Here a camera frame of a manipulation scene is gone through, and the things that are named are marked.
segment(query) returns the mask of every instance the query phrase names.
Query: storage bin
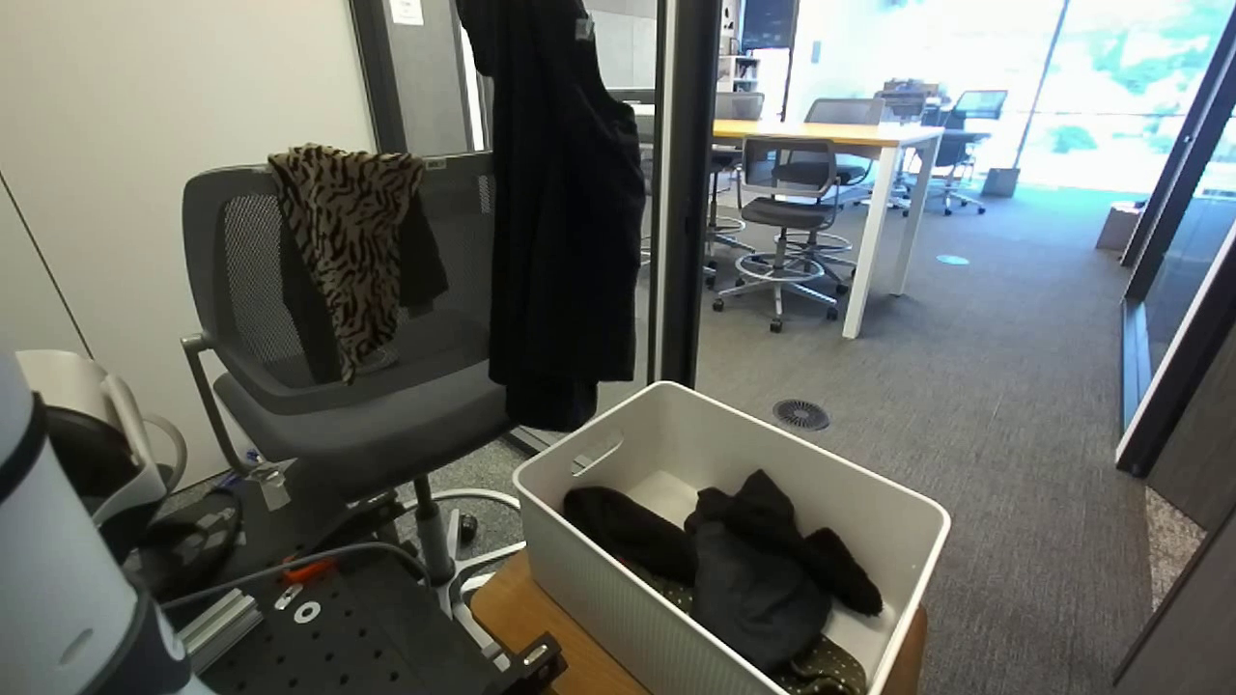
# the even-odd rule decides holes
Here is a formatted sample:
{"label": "storage bin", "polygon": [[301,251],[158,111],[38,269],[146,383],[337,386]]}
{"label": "storage bin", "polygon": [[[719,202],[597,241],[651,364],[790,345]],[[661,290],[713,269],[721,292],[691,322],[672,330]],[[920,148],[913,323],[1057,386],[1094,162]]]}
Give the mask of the storage bin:
{"label": "storage bin", "polygon": [[570,488],[609,488],[685,524],[703,488],[736,494],[770,471],[799,528],[833,528],[884,595],[884,615],[830,612],[824,633],[852,654],[880,693],[924,601],[950,514],[833,453],[745,416],[687,386],[655,383],[515,471],[533,579],[647,693],[781,693],[562,514]]}

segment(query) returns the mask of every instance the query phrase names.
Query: desk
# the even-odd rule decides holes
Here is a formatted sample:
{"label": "desk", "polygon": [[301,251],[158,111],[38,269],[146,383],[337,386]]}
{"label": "desk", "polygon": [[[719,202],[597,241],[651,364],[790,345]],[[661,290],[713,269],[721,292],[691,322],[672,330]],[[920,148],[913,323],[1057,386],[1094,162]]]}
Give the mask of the desk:
{"label": "desk", "polygon": [[[627,695],[643,693],[607,650],[597,650],[539,586],[533,583],[529,556],[515,556],[499,577],[472,595],[475,622],[499,636],[504,654],[521,654],[546,628],[562,650],[566,673],[552,684],[556,695]],[[913,695],[920,684],[920,659],[928,646],[928,617],[914,615],[898,655],[893,663],[884,695]]]}
{"label": "desk", "polygon": [[[849,307],[842,322],[842,335],[858,339],[860,332],[860,313],[865,299],[873,290],[873,265],[880,251],[880,231],[893,202],[893,183],[898,171],[898,156],[914,148],[924,162],[933,162],[937,156],[937,135],[941,129],[893,129],[893,123],[752,123],[752,119],[713,119],[712,129],[713,139],[745,139],[745,143],[781,143],[781,148],[811,148],[811,143],[830,143],[833,152],[873,152],[875,156],[875,189],[873,204],[860,224],[858,254],[852,254],[852,281],[849,281]],[[924,219],[924,202],[928,202],[928,178],[929,165],[920,165],[920,183],[913,195],[913,219],[907,236],[896,254],[896,281],[893,290],[902,292],[907,264],[914,254],[914,236]]]}

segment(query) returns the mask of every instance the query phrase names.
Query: hanging coat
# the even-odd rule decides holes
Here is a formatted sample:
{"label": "hanging coat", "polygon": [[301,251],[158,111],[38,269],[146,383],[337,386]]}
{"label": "hanging coat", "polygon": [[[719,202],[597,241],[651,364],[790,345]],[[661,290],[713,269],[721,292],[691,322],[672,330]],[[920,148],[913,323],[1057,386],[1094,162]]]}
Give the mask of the hanging coat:
{"label": "hanging coat", "polygon": [[580,0],[459,0],[493,77],[493,354],[510,416],[575,430],[602,379],[633,379],[640,159]]}

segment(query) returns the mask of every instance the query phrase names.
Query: gray carpet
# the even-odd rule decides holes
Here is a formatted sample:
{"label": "gray carpet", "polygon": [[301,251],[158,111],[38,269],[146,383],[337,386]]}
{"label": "gray carpet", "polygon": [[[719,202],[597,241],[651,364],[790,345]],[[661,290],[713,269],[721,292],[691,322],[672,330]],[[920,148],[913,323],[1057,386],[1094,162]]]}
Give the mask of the gray carpet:
{"label": "gray carpet", "polygon": [[[703,307],[700,390],[764,420],[820,401],[830,430],[803,435],[950,509],[928,695],[1106,693],[1152,612],[1144,494],[1111,471],[1125,269],[1094,251],[1106,204],[1018,189],[990,218],[928,218],[907,292],[884,265],[858,345],[811,307],[781,335],[764,299]],[[441,479],[504,488],[515,465],[499,446]]]}

